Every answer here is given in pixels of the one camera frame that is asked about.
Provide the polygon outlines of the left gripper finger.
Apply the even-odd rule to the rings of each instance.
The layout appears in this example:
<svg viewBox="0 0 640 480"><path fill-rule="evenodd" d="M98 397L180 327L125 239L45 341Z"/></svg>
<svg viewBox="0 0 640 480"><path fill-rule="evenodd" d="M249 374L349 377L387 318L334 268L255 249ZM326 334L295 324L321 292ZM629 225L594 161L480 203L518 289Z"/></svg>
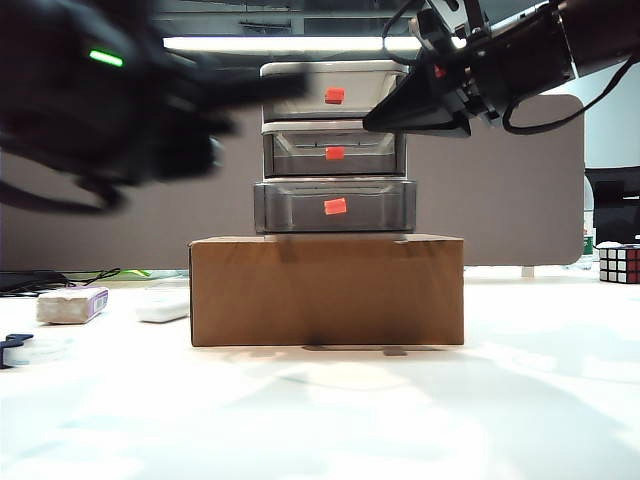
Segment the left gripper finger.
<svg viewBox="0 0 640 480"><path fill-rule="evenodd" d="M205 109L264 104L304 97L310 74L294 71L269 76L232 76L207 82L198 105Z"/></svg>
<svg viewBox="0 0 640 480"><path fill-rule="evenodd" d="M170 111L169 131L175 137L210 137L234 134L236 124L225 116L209 116L198 112Z"/></svg>

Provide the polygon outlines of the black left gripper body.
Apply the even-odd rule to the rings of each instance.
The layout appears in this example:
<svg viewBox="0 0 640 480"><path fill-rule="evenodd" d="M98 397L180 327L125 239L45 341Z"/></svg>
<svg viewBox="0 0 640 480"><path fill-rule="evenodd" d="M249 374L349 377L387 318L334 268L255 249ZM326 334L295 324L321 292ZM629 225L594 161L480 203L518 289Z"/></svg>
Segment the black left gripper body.
<svg viewBox="0 0 640 480"><path fill-rule="evenodd" d="M175 137L169 112L215 116L198 105L215 80L192 60L169 52L91 52L97 76L90 109L91 184L143 184L198 177L214 169L211 137Z"/></svg>

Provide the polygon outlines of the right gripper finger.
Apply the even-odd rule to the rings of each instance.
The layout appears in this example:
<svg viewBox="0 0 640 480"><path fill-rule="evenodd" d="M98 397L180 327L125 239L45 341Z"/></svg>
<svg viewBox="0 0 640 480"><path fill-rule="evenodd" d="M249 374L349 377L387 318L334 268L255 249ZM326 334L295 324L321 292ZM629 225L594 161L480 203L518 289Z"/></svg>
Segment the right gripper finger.
<svg viewBox="0 0 640 480"><path fill-rule="evenodd" d="M395 131L406 134L436 136L443 138L469 138L471 127L469 123L440 123L429 125L412 125L395 127Z"/></svg>
<svg viewBox="0 0 640 480"><path fill-rule="evenodd" d="M464 79L431 63L413 67L363 119L366 130L468 130Z"/></svg>

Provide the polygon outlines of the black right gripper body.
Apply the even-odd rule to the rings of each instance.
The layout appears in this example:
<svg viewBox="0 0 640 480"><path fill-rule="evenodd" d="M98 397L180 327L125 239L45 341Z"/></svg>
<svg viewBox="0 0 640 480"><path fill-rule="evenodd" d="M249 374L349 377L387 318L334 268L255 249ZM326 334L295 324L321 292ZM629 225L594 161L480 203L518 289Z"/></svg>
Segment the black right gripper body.
<svg viewBox="0 0 640 480"><path fill-rule="evenodd" d="M560 10L536 8L451 53L451 121L508 124L521 102L573 78Z"/></svg>

